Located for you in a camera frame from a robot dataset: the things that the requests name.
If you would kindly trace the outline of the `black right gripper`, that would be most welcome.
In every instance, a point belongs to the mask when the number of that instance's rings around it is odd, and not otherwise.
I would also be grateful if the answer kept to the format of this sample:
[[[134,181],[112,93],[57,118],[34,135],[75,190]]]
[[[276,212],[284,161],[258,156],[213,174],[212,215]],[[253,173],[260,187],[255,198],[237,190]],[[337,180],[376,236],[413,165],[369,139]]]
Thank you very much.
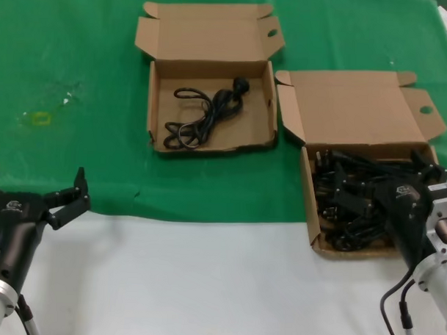
[[[409,268],[432,254],[432,246],[426,236],[426,222],[431,212],[431,198],[425,184],[447,182],[447,169],[427,159],[418,150],[411,150],[410,159],[418,181],[389,179],[377,184],[374,203],[383,213],[385,230],[393,240]],[[343,210],[370,217],[373,203],[358,186],[348,183],[342,167],[334,169],[332,201]]]

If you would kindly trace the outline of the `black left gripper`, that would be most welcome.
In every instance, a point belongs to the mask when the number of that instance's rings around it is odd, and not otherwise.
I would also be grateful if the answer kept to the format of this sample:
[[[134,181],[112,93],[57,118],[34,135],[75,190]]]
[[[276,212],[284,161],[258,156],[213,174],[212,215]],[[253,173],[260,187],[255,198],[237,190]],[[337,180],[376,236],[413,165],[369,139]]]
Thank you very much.
[[[72,187],[44,196],[0,190],[0,279],[16,292],[23,288],[34,252],[49,224],[57,230],[89,211],[91,199],[83,167]]]

